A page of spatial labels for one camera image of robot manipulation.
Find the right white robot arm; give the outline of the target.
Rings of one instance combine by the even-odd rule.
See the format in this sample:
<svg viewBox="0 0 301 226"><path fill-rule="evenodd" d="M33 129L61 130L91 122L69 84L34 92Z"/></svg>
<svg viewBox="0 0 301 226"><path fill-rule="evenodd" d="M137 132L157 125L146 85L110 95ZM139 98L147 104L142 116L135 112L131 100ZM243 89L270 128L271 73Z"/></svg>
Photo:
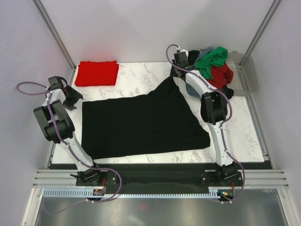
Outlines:
<svg viewBox="0 0 301 226"><path fill-rule="evenodd" d="M201 118L207 123L214 143L216 170L202 172L201 183L208 186L241 186L243 178L230 154L226 132L229 100L222 90L214 88L194 66L189 65L185 51L177 49L172 66L171 74L184 80L200 95Z"/></svg>

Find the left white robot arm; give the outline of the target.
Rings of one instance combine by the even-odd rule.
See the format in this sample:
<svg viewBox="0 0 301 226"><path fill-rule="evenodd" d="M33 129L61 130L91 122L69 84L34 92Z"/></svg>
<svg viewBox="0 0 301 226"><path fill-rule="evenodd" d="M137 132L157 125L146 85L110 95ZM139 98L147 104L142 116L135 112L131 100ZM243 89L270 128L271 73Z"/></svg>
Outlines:
<svg viewBox="0 0 301 226"><path fill-rule="evenodd" d="M75 104L83 95L66 83L63 77L48 79L50 86L46 91L44 104L33 110L41 131L48 141L63 148L77 167L77 186L99 186L103 173L94 160L84 151L75 136L75 126L67 113L76 108Z"/></svg>

